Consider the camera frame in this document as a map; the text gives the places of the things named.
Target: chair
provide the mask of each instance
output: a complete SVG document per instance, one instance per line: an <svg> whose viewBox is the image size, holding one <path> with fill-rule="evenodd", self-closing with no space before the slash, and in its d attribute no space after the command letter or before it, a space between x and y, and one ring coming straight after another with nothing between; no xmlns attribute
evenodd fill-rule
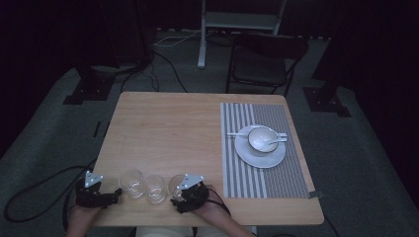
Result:
<svg viewBox="0 0 419 237"><path fill-rule="evenodd" d="M273 87L286 86L287 96L295 66L308 51L304 39L283 38L266 34L240 34L233 39L225 93L230 83ZM287 69L286 60L292 64Z"/></svg>

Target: wooden tabletop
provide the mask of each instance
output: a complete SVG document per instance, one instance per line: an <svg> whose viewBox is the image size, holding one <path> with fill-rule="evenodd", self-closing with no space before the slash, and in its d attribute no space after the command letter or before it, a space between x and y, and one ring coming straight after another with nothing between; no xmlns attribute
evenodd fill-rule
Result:
<svg viewBox="0 0 419 237"><path fill-rule="evenodd" d="M220 103L283 105L308 190L314 185L284 97L199 93L124 92L121 94L93 173L104 176L100 192L113 193L120 174L136 168L159 174L168 183L178 174L203 175L223 197ZM242 225L321 224L317 198L224 198ZM104 209L97 226L202 226L191 213L180 214L169 198L151 204L122 194Z"/></svg>

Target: chair backrest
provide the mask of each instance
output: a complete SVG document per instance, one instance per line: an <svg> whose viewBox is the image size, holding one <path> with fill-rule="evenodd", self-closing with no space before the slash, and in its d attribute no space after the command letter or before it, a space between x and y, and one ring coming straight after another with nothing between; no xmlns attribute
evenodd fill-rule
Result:
<svg viewBox="0 0 419 237"><path fill-rule="evenodd" d="M269 57L299 61L308 51L308 43L299 38L283 38L267 34L240 34L233 40L233 48L243 46Z"/></svg>

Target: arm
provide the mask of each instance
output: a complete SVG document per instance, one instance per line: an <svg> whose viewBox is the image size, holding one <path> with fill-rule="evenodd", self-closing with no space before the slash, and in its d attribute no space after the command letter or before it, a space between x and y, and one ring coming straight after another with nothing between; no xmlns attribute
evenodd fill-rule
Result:
<svg viewBox="0 0 419 237"><path fill-rule="evenodd" d="M68 221L67 237L84 237L89 231L93 220L101 211L101 207L87 208L76 205L71 210L70 220Z"/></svg>
<svg viewBox="0 0 419 237"><path fill-rule="evenodd" d="M212 185L208 185L208 188L214 190ZM209 199L221 202L219 197L213 192L209 192ZM215 203L207 201L204 206L194 210L193 213L205 220L207 223L222 230L228 236L254 237L253 233L237 223L237 221L229 216L221 206Z"/></svg>

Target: glass cup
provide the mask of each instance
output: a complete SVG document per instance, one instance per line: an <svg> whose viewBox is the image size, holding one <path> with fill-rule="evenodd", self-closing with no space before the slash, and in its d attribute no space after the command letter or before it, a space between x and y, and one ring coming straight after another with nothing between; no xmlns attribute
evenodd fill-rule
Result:
<svg viewBox="0 0 419 237"><path fill-rule="evenodd" d="M162 202L166 194L166 185L163 177L153 174L145 177L144 185L146 189L146 198L153 204Z"/></svg>
<svg viewBox="0 0 419 237"><path fill-rule="evenodd" d="M185 175L176 175L172 177L169 182L169 194L172 196L174 200L181 201L182 198L182 190L179 190L178 187L185 179Z"/></svg>
<svg viewBox="0 0 419 237"><path fill-rule="evenodd" d="M125 171L120 176L120 187L132 198L140 198L145 191L141 172L135 169Z"/></svg>

